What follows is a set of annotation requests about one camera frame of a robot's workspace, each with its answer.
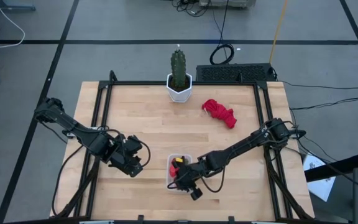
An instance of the white cable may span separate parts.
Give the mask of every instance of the white cable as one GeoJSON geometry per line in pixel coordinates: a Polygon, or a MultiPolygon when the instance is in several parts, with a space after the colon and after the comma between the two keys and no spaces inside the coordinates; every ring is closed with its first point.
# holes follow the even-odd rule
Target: white cable
{"type": "Polygon", "coordinates": [[[22,33],[23,33],[23,38],[21,39],[21,41],[20,41],[19,43],[17,43],[17,44],[11,44],[11,45],[3,45],[3,46],[0,46],[0,48],[15,47],[15,46],[20,45],[20,44],[23,42],[24,37],[25,37],[25,32],[24,32],[24,30],[22,30],[22,28],[20,28],[16,23],[14,23],[10,18],[8,18],[8,17],[5,15],[5,13],[2,11],[1,8],[0,8],[0,12],[5,16],[5,18],[6,18],[7,20],[9,20],[9,22],[11,22],[13,25],[15,25],[15,26],[16,26],[19,30],[21,30],[22,33]]]}

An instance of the potted cactus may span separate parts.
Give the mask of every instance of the potted cactus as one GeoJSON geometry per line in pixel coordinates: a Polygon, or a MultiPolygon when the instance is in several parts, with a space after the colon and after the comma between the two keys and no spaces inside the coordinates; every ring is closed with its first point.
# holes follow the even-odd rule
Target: potted cactus
{"type": "Polygon", "coordinates": [[[184,103],[191,95],[193,77],[186,73],[186,58],[181,50],[171,57],[172,73],[167,76],[167,89],[172,101],[184,103]]]}

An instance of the red cloth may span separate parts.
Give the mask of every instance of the red cloth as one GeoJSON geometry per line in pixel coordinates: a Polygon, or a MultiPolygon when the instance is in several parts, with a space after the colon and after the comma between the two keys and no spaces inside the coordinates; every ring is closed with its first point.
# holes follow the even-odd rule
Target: red cloth
{"type": "Polygon", "coordinates": [[[223,120],[229,128],[234,128],[237,119],[234,118],[233,109],[227,110],[222,104],[219,104],[214,99],[207,100],[202,109],[206,109],[211,113],[213,118],[223,120]]]}

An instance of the cactus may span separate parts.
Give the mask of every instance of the cactus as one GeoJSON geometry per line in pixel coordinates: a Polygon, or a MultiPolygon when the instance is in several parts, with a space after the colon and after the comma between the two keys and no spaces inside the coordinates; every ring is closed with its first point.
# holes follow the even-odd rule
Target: cactus
{"type": "Polygon", "coordinates": [[[171,57],[172,85],[177,90],[186,89],[186,58],[181,50],[176,50],[171,57]]]}

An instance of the plastic container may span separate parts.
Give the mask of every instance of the plastic container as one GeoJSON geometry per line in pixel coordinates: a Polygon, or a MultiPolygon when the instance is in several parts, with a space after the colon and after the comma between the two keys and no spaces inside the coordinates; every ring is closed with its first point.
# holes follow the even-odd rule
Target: plastic container
{"type": "Polygon", "coordinates": [[[168,156],[168,160],[167,160],[167,178],[165,178],[165,188],[171,192],[178,192],[178,193],[187,193],[184,190],[177,190],[177,189],[168,189],[168,184],[172,183],[174,180],[174,177],[171,177],[171,175],[169,175],[169,167],[171,166],[171,162],[173,158],[176,157],[182,157],[184,156],[185,159],[188,161],[188,163],[192,163],[193,162],[193,158],[191,157],[191,155],[189,154],[170,154],[168,156]]]}

